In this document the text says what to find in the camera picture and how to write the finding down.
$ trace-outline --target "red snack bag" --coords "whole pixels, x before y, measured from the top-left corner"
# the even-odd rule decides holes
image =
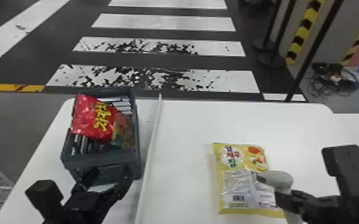
[[[114,118],[120,112],[96,98],[78,95],[74,106],[71,132],[93,139],[111,141]]]

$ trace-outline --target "barcode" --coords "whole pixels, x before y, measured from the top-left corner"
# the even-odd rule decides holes
[[[245,201],[244,195],[233,195],[233,201]]]

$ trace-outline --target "black cable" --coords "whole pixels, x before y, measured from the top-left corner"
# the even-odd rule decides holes
[[[356,86],[355,89],[345,89],[345,88],[340,88],[335,87],[335,86],[331,86],[331,85],[325,85],[323,83],[321,83],[319,81],[320,76],[322,76],[322,74],[318,74],[315,72],[309,72],[306,74],[311,74],[314,73],[314,75],[310,76],[310,77],[306,77],[305,79],[309,79],[309,84],[307,87],[307,91],[310,95],[312,95],[314,98],[322,98],[322,99],[326,99],[327,96],[330,95],[339,95],[340,97],[349,97],[352,95],[352,92],[354,92],[356,89],[359,88],[359,81],[356,77],[355,74],[353,74],[351,71],[347,70],[347,69],[343,69],[343,71],[347,72],[348,74],[350,74],[352,76],[352,78],[355,80],[354,85]],[[348,80],[353,82],[352,80],[346,78],[346,77],[341,77],[341,80]]]

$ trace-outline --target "black stanchion post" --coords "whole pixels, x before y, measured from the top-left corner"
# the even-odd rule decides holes
[[[261,54],[259,55],[258,60],[264,66],[278,69],[281,67],[285,67],[285,59],[278,54],[278,48],[280,47],[281,41],[283,40],[285,29],[287,28],[289,19],[291,18],[291,14],[293,8],[295,7],[296,0],[289,0],[287,10],[284,15],[283,22],[281,23],[280,30],[278,31],[276,43],[274,44],[274,48],[270,54]]]
[[[270,24],[264,38],[259,38],[253,42],[253,48],[258,52],[270,52],[274,44],[270,41],[271,32],[273,31],[274,22],[276,21],[278,10],[280,9],[282,0],[276,0],[274,14],[271,16]]]
[[[330,12],[328,13],[326,20],[323,23],[323,26],[321,27],[316,40],[313,42],[312,47],[310,48],[310,51],[304,61],[304,63],[301,66],[301,69],[299,70],[299,73],[291,87],[291,90],[289,91],[287,98],[285,98],[285,102],[290,102],[293,95],[295,94],[295,91],[298,89],[299,84],[301,84],[302,79],[305,76],[306,71],[309,68],[309,65],[312,63],[312,60],[320,47],[324,37],[326,36],[327,31],[329,31],[329,28],[331,24],[334,21],[335,16],[337,15],[341,5],[343,3],[343,0],[335,0],[333,5],[331,6]]]

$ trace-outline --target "stanchion base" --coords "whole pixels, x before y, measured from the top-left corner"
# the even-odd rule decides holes
[[[263,46],[263,39],[264,38],[259,38],[253,42],[254,50],[257,52],[270,52],[271,50],[273,50],[274,43],[272,41],[268,41],[267,45]]]
[[[260,61],[260,63],[262,63],[263,66],[272,69],[279,69],[285,67],[286,65],[284,58],[282,58],[278,54],[273,60],[270,59],[270,54],[260,54],[258,60]]]

